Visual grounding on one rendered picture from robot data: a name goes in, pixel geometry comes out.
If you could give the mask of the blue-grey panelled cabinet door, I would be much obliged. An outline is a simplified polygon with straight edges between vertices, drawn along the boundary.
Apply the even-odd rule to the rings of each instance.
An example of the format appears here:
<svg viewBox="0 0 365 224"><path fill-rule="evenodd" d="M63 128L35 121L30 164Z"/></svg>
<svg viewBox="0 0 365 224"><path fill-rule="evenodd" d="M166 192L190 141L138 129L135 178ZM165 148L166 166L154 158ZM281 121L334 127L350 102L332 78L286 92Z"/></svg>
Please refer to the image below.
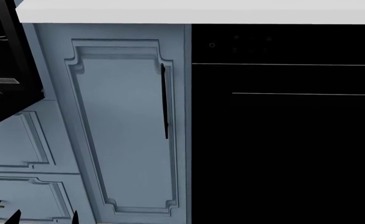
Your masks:
<svg viewBox="0 0 365 224"><path fill-rule="evenodd" d="M96 221L191 224L186 26L35 29Z"/></svg>

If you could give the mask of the black oven appliance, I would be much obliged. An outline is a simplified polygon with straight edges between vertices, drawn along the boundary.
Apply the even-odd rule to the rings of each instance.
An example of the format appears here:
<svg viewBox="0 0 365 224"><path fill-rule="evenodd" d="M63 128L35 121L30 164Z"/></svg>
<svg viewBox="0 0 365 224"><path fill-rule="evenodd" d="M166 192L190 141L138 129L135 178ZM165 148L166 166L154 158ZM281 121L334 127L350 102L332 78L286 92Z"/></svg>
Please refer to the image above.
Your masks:
<svg viewBox="0 0 365 224"><path fill-rule="evenodd" d="M14 0L0 0L0 122L44 99Z"/></svg>

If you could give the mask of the blue-grey panelled drawer front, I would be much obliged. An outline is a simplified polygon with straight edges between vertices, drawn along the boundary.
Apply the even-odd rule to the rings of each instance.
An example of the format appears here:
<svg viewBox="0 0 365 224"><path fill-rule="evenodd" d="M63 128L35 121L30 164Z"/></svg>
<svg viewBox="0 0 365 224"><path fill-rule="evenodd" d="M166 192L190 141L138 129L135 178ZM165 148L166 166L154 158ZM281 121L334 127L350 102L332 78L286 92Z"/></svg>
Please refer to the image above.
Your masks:
<svg viewBox="0 0 365 224"><path fill-rule="evenodd" d="M0 223L21 211L21 223L71 224L78 212L80 224L96 224L79 175L0 173Z"/></svg>
<svg viewBox="0 0 365 224"><path fill-rule="evenodd" d="M0 122L0 172L79 173L56 100L42 100Z"/></svg>

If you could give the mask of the black built-in dishwasher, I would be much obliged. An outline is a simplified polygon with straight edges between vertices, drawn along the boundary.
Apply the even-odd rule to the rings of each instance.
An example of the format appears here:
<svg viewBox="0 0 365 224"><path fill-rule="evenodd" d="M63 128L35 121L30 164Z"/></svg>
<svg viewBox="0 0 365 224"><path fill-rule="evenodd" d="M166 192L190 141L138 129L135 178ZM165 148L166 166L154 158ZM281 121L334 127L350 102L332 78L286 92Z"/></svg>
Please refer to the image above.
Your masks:
<svg viewBox="0 0 365 224"><path fill-rule="evenodd" d="M192 224L365 224L365 25L191 33Z"/></svg>

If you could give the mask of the white countertop slab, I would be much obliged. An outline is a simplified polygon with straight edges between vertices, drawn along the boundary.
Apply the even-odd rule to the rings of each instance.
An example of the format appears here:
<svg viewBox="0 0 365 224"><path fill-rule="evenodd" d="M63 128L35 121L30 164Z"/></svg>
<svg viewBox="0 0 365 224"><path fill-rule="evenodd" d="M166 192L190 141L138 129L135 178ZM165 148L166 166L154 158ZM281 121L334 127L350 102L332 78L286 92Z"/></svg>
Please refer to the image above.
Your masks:
<svg viewBox="0 0 365 224"><path fill-rule="evenodd" d="M365 24L365 0L23 0L22 23Z"/></svg>

